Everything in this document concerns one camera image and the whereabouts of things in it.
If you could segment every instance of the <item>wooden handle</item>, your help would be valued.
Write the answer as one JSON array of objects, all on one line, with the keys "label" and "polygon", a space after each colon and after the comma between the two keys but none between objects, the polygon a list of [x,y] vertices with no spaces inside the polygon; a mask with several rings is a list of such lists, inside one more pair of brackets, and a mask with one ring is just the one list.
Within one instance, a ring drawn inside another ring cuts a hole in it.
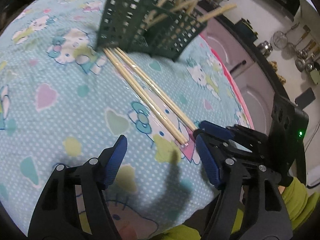
[{"label": "wooden handle", "polygon": [[231,10],[233,8],[236,8],[237,4],[236,3],[228,3],[224,6],[221,6],[218,9],[212,10],[211,12],[206,13],[205,15],[201,16],[201,17],[197,17],[198,22],[205,22],[207,20],[209,20],[212,17],[216,17],[228,10]]},{"label": "wooden handle", "polygon": [[303,40],[305,37],[307,37],[309,34],[309,32],[305,32],[302,36],[301,36],[301,39]]},{"label": "wooden handle", "polygon": [[320,52],[320,47],[318,46],[318,47],[312,52],[312,54],[316,56],[316,55],[319,54],[319,52]]},{"label": "wooden handle", "polygon": [[198,3],[198,2],[196,1],[196,2],[194,2],[193,4],[191,4],[191,5],[189,6],[189,8],[187,9],[186,14],[190,15],[190,14],[192,13],[193,9],[196,7],[197,3]]},{"label": "wooden handle", "polygon": [[312,50],[315,46],[317,45],[317,43],[315,41],[311,42],[308,51]]}]

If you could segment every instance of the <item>blue bedsheet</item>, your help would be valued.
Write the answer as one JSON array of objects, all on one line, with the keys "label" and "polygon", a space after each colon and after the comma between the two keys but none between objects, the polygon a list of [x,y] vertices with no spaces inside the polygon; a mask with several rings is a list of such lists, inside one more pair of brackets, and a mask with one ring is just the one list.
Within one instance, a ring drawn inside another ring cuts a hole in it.
[{"label": "blue bedsheet", "polygon": [[[103,53],[93,50],[104,3],[36,0],[0,37],[0,200],[25,234],[55,166],[82,165],[120,134],[128,138],[128,151],[106,192],[119,230],[130,224],[139,239],[159,234],[215,195],[191,130],[136,77],[188,138],[180,146]],[[226,69],[200,36],[176,63],[130,57],[196,125],[249,126]]]}]

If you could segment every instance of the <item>kitchen utensil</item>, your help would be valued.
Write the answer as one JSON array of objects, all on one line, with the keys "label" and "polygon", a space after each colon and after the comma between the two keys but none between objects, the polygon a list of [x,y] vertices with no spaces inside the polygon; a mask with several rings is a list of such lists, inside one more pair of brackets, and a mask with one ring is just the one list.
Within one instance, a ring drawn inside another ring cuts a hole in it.
[{"label": "kitchen utensil", "polygon": [[311,62],[309,62],[308,64],[306,64],[306,71],[307,72],[311,72],[315,69],[315,63],[316,66],[319,67],[319,63],[316,62],[317,60],[319,60],[320,57],[317,57],[316,59],[313,59]]},{"label": "kitchen utensil", "polygon": [[293,57],[294,55],[296,55],[297,53],[297,49],[296,47],[300,44],[301,41],[303,41],[305,39],[305,37],[308,36],[308,34],[310,33],[310,29],[308,28],[308,26],[304,26],[303,27],[305,29],[305,33],[301,36],[301,38],[298,40],[298,42],[296,43],[296,45],[293,45],[291,42],[288,42],[286,48],[286,52],[288,54],[289,57]]},{"label": "kitchen utensil", "polygon": [[313,60],[320,53],[320,47],[318,46],[315,51],[311,54],[308,60],[298,58],[294,63],[297,69],[302,72],[306,68],[306,64]]},{"label": "kitchen utensil", "polygon": [[260,52],[262,53],[262,55],[265,58],[269,57],[269,55],[273,51],[273,47],[271,46],[271,44],[268,41],[264,41],[264,42],[260,43],[257,46],[257,48],[260,50]]},{"label": "kitchen utensil", "polygon": [[202,22],[209,20],[210,18],[216,17],[216,16],[223,14],[224,12],[231,10],[233,8],[236,8],[236,7],[237,7],[237,4],[228,3],[224,6],[221,6],[215,10],[212,10],[212,11],[204,14],[203,16],[197,17],[197,20],[198,20],[198,22],[202,23]]},{"label": "kitchen utensil", "polygon": [[296,29],[299,26],[300,23],[296,23],[293,25],[286,33],[282,31],[277,31],[272,36],[272,42],[278,49],[284,49],[285,46],[288,44],[288,37],[287,34]]},{"label": "kitchen utensil", "polygon": [[316,42],[314,40],[311,40],[307,46],[305,46],[303,49],[297,50],[297,56],[301,59],[306,59],[308,57],[308,53],[310,50],[312,50],[316,46]]},{"label": "kitchen utensil", "polygon": [[149,107],[157,119],[163,124],[164,127],[176,138],[180,144],[187,143],[187,139],[183,134],[173,125],[169,118],[163,113],[159,106],[152,100],[152,98],[143,90],[140,84],[133,78],[130,72],[118,60],[118,58],[111,52],[110,49],[103,49],[105,55],[109,58],[115,68],[119,71],[122,77],[132,87],[132,89],[139,95],[142,101]]},{"label": "kitchen utensil", "polygon": [[146,74],[144,71],[120,48],[114,50],[116,54],[149,86],[151,89],[176,113],[178,117],[192,130],[197,127],[194,123],[181,111],[181,109],[167,96],[165,92]]}]

